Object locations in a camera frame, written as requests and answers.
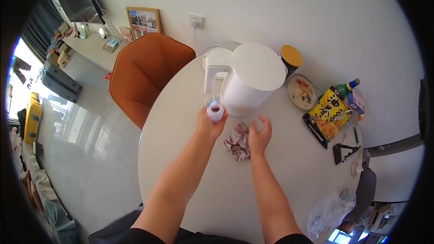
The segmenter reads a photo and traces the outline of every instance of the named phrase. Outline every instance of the round white table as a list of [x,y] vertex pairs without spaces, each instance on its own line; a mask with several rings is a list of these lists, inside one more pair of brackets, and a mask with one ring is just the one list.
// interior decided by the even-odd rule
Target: round white table
[[[236,43],[225,45],[230,50]],[[161,91],[148,118],[138,148],[138,183],[145,203],[158,176],[187,145],[196,130],[196,116],[203,107],[205,73],[198,56],[182,68]],[[216,80],[219,92],[222,80]],[[271,119],[273,137],[266,157],[285,192],[301,231],[306,234],[309,213],[317,202],[335,189],[357,189],[359,175],[351,176],[351,164],[361,164],[361,154],[335,165],[333,146],[355,146],[354,132],[347,124],[324,149],[312,135],[302,116],[306,111],[290,99],[288,85],[277,89],[252,115],[228,117],[224,130],[213,148],[202,180],[185,211],[181,227],[192,232],[240,239],[252,244],[263,243],[257,205],[253,192],[250,160],[237,162],[223,150],[223,139],[237,122],[255,118],[261,112]],[[360,128],[357,127],[361,142]],[[315,243],[323,243],[332,231],[322,232]]]

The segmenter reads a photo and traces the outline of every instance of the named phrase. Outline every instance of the rag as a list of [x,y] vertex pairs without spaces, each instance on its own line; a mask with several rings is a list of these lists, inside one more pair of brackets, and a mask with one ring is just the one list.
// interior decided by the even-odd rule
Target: rag
[[236,124],[231,136],[226,136],[223,141],[223,149],[231,152],[235,160],[250,159],[249,130],[243,122]]

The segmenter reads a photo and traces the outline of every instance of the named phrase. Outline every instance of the yellow snack bag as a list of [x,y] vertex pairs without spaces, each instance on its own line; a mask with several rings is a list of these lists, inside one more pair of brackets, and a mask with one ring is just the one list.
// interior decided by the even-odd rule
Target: yellow snack bag
[[350,118],[350,113],[338,117],[346,111],[349,111],[348,104],[338,90],[330,87],[319,103],[303,116],[303,120],[321,145],[327,149],[327,144]]

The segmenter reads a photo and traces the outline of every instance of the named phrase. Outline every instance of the television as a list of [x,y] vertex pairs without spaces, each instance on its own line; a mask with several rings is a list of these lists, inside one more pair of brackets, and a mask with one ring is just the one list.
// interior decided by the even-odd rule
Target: television
[[59,0],[59,3],[71,22],[105,24],[101,10],[95,8],[92,0]]

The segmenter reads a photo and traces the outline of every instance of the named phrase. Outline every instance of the wooden frame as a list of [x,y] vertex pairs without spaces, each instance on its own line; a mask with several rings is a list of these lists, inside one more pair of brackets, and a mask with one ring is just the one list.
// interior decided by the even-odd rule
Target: wooden frame
[[133,39],[149,32],[161,33],[160,10],[157,8],[126,7]]

